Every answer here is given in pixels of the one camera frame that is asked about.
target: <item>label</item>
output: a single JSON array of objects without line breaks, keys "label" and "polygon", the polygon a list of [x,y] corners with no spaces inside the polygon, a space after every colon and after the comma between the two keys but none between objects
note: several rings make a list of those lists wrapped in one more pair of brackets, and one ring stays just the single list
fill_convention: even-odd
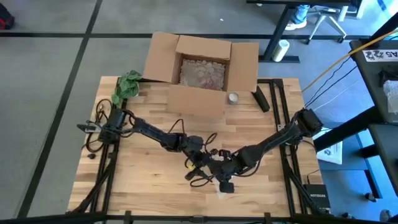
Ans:
[{"label": "label", "polygon": [[398,62],[398,50],[363,50],[367,62]]}]

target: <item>box flap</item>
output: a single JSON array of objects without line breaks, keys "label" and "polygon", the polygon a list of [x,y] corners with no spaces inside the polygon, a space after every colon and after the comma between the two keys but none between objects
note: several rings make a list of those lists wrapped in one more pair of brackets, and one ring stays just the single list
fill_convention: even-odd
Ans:
[{"label": "box flap", "polygon": [[227,91],[256,91],[259,67],[258,43],[232,43]]},{"label": "box flap", "polygon": [[167,109],[171,112],[222,118],[226,92],[170,85]]},{"label": "box flap", "polygon": [[231,42],[181,35],[175,51],[181,54],[229,60]]},{"label": "box flap", "polygon": [[178,60],[178,54],[175,52],[178,37],[164,32],[155,32],[152,35],[144,78],[163,82],[173,81],[174,66]]}]

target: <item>wooden tabletop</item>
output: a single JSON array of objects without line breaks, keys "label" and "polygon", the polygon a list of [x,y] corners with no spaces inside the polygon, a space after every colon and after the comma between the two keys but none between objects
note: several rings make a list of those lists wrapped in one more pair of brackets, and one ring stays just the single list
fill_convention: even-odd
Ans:
[{"label": "wooden tabletop", "polygon": [[[111,98],[116,80],[117,77],[102,77],[95,104],[101,99]],[[292,117],[303,108],[299,80],[285,78],[283,81]],[[269,85],[259,86],[271,105]],[[210,149],[235,151],[243,146],[257,144],[275,133],[272,105],[270,111],[263,113],[251,93],[238,92],[239,104],[227,105],[223,119],[206,119],[167,112],[168,89],[168,83],[140,83],[139,96],[128,100],[127,109],[164,131],[168,131],[177,119],[183,118],[188,135],[206,139],[211,133],[217,132],[217,138],[208,146]],[[280,117],[283,118],[280,99],[278,105]],[[181,132],[180,125],[174,131]],[[88,154],[86,149],[81,152],[69,210],[77,207],[95,184],[100,153],[93,160],[87,158]],[[298,147],[297,156],[301,178],[306,182],[307,174],[319,169],[315,151],[310,144],[303,142]],[[140,134],[122,139],[108,213],[123,215],[130,210],[134,215],[261,217],[264,212],[270,212],[273,217],[289,217],[279,148],[262,158],[258,172],[252,177],[233,178],[233,194],[219,193],[215,184],[190,187],[184,179],[189,171],[184,167],[185,159],[182,153],[167,152],[159,143]],[[321,184],[320,172],[311,174],[310,180],[312,184]],[[295,208],[299,212],[295,187],[293,193]]]}]

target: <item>person's foot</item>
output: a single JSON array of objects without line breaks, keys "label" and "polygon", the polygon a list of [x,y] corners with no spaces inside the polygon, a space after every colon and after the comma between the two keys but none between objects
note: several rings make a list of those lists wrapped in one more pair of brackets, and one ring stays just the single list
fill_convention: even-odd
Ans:
[{"label": "person's foot", "polygon": [[384,209],[380,212],[380,222],[388,222],[388,220],[392,217],[390,210]]},{"label": "person's foot", "polygon": [[293,23],[292,21],[290,21],[290,22],[287,24],[285,30],[301,29],[301,28],[304,28],[306,25],[307,25],[307,21],[304,21],[304,22],[302,22],[302,23],[300,23],[300,24],[295,24],[295,23]]}]

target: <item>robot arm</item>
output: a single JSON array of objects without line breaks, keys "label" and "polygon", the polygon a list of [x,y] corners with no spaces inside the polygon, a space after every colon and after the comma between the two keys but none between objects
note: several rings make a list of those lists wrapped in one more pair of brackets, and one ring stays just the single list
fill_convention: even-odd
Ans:
[{"label": "robot arm", "polygon": [[233,193],[234,185],[229,183],[233,175],[241,176],[258,166],[262,156],[271,149],[302,137],[312,137],[318,133],[323,124],[312,110],[302,109],[283,129],[263,140],[259,144],[245,146],[224,161],[212,161],[208,164],[211,173],[220,182],[220,192]]},{"label": "robot arm", "polygon": [[[123,122],[129,115],[132,128],[122,130]],[[192,180],[199,175],[208,181],[216,178],[220,182],[220,192],[233,193],[234,185],[229,183],[232,176],[244,176],[246,172],[259,165],[262,156],[271,149],[286,142],[296,141],[302,137],[312,137],[319,132],[323,124],[312,110],[302,109],[298,111],[292,121],[283,129],[263,140],[259,144],[244,146],[234,153],[227,150],[201,151],[203,138],[199,136],[187,136],[185,133],[166,133],[155,126],[138,118],[132,111],[114,108],[108,122],[101,128],[99,141],[112,143],[118,137],[128,137],[133,133],[140,133],[160,143],[169,152],[182,152],[191,161],[194,169],[185,178]],[[223,156],[223,161],[212,159],[215,154]],[[211,175],[206,175],[201,168],[208,166]]]}]

